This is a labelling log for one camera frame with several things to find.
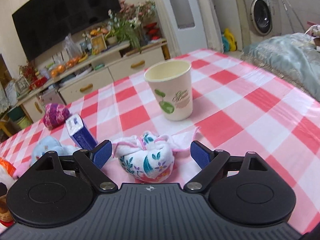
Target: door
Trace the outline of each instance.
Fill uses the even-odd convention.
[[[182,54],[208,48],[198,0],[163,0]]]
[[[271,32],[271,12],[264,0],[254,0],[252,2],[251,17],[254,28],[261,36],[266,36]]]

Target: paper cup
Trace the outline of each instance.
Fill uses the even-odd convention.
[[[168,60],[150,67],[144,73],[164,116],[180,121],[193,110],[191,64],[184,60]]]

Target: bed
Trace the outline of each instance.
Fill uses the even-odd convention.
[[[243,49],[241,59],[274,73],[320,102],[320,52],[314,37],[277,36]]]

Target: white label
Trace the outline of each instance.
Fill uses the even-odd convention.
[[[66,120],[67,130],[70,136],[83,128],[83,122],[79,114],[74,114]]]

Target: red and white checkered tablecloth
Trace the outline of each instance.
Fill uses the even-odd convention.
[[[255,151],[295,191],[290,224],[301,233],[310,231],[320,221],[320,104],[271,73],[224,54],[202,49],[179,58],[192,62],[194,110],[184,121],[163,117],[143,72],[73,102],[70,112],[81,115],[99,142],[145,130],[172,135],[200,126],[198,140],[211,149],[231,155]],[[65,125],[48,131],[39,121],[2,143],[0,156],[17,167],[30,160],[38,140],[47,135],[73,144]],[[199,170],[190,152],[177,153],[166,182],[183,186]],[[135,182],[116,159],[103,171],[119,186]]]

